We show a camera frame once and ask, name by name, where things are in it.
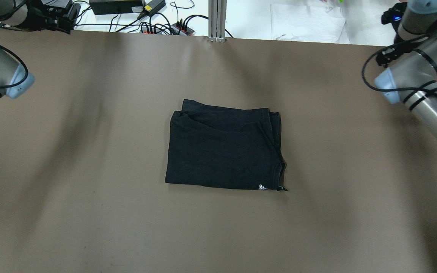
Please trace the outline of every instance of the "white table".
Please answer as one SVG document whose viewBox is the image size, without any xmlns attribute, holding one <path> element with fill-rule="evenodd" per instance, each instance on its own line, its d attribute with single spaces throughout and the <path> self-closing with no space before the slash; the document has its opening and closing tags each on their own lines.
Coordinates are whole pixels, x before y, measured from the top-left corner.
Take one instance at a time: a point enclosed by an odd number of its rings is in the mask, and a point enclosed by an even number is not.
<svg viewBox="0 0 437 273">
<path fill-rule="evenodd" d="M 177 20 L 176 8 L 167 5 L 160 12 L 163 13 L 171 24 Z M 339 3 L 329 0 L 327 3 L 319 0 L 277 0 L 274 4 L 285 5 L 309 5 L 320 7 L 340 7 L 346 19 L 340 43 L 351 43 L 360 45 L 386 46 L 392 43 L 395 32 L 390 25 L 382 25 L 380 16 L 384 11 L 392 7 L 397 0 L 345 0 Z M 189 0 L 177 0 L 177 6 L 190 7 Z M 272 39 L 270 1 L 265 0 L 229 0 L 227 2 L 227 23 L 226 28 L 235 38 L 244 39 Z M 179 17 L 186 18 L 192 14 L 208 16 L 208 1 L 196 0 L 192 9 L 179 9 Z M 95 16 L 92 10 L 82 16 L 80 24 L 109 24 L 115 14 Z M 129 24 L 134 21 L 137 14 L 122 14 L 114 19 L 114 24 Z M 165 24 L 166 20 L 160 15 L 155 15 L 152 23 Z M 113 26 L 111 31 L 119 29 Z M 197 36 L 208 36 L 208 22 L 202 18 L 194 18 L 190 21 L 189 27 L 196 31 Z M 109 31 L 109 26 L 77 26 L 77 30 Z M 126 31 L 138 30 L 138 27 L 129 28 Z"/>
</svg>

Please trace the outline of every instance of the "light blue joint cover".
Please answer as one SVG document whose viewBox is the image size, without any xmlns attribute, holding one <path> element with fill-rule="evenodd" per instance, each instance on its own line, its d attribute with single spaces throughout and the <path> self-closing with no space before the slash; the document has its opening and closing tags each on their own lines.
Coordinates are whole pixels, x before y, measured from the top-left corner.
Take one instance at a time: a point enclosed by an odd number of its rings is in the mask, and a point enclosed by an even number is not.
<svg viewBox="0 0 437 273">
<path fill-rule="evenodd" d="M 392 71 L 390 68 L 386 69 L 382 72 L 374 81 L 377 88 L 380 89 L 394 89 L 396 87 L 396 83 L 394 81 L 394 77 L 392 76 Z M 391 103 L 396 104 L 401 101 L 399 97 L 399 92 L 391 91 L 391 92 L 382 92 L 385 98 Z"/>
<path fill-rule="evenodd" d="M 21 81 L 21 79 L 23 79 L 24 76 L 25 76 L 25 69 L 21 64 L 19 64 L 9 84 L 12 85 L 14 83 Z M 28 90 L 33 85 L 34 82 L 35 82 L 35 77 L 33 76 L 33 74 L 28 72 L 28 77 L 26 78 L 25 81 L 12 88 L 6 89 L 6 95 L 12 99 L 16 99 L 17 97 L 22 95 L 26 90 Z"/>
<path fill-rule="evenodd" d="M 437 12 L 437 0 L 410 0 L 407 7 L 417 14 L 432 14 Z"/>
</svg>

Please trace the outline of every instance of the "brown paper backdrop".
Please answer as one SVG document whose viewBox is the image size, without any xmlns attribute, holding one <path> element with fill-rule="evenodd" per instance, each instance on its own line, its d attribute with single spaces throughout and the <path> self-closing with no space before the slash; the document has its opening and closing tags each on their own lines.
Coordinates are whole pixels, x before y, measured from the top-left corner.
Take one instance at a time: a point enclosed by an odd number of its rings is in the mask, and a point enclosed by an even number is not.
<svg viewBox="0 0 437 273">
<path fill-rule="evenodd" d="M 377 48 L 88 31 L 0 43 L 36 77 L 0 100 L 0 272 L 437 272 L 437 141 L 363 85 Z M 289 192 L 165 184 L 184 98 L 281 112 Z"/>
</svg>

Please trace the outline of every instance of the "white paper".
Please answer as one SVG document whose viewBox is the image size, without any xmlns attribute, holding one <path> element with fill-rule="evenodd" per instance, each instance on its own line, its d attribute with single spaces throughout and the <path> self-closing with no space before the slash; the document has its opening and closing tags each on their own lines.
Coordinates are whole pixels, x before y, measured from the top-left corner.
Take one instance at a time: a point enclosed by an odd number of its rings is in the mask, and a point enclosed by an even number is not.
<svg viewBox="0 0 437 273">
<path fill-rule="evenodd" d="M 271 4 L 272 39 L 338 43 L 345 18 L 340 7 Z"/>
</svg>

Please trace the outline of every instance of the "folded black t-shirt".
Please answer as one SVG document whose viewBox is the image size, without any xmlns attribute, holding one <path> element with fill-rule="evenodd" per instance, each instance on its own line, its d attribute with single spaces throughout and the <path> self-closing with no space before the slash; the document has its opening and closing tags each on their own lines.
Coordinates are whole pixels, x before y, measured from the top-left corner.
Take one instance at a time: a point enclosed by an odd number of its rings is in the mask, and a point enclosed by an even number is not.
<svg viewBox="0 0 437 273">
<path fill-rule="evenodd" d="M 166 183 L 283 190 L 279 113 L 184 100 L 171 118 Z"/>
</svg>

